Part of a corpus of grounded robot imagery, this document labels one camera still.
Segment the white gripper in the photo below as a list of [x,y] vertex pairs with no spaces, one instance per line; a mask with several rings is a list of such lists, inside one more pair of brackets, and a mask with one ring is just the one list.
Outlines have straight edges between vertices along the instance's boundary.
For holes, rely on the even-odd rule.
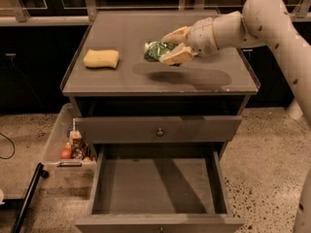
[[216,53],[218,47],[213,32],[213,21],[211,17],[207,17],[197,21],[192,27],[183,26],[163,36],[162,42],[178,46],[164,54],[159,61],[171,66],[191,61],[197,55]]

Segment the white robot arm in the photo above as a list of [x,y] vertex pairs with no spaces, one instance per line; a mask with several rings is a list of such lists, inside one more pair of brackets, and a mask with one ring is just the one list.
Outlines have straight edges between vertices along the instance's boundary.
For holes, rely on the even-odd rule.
[[311,123],[311,46],[294,28],[283,0],[247,0],[240,12],[206,17],[165,35],[162,41],[176,46],[159,59],[165,65],[224,48],[268,46],[296,104]]

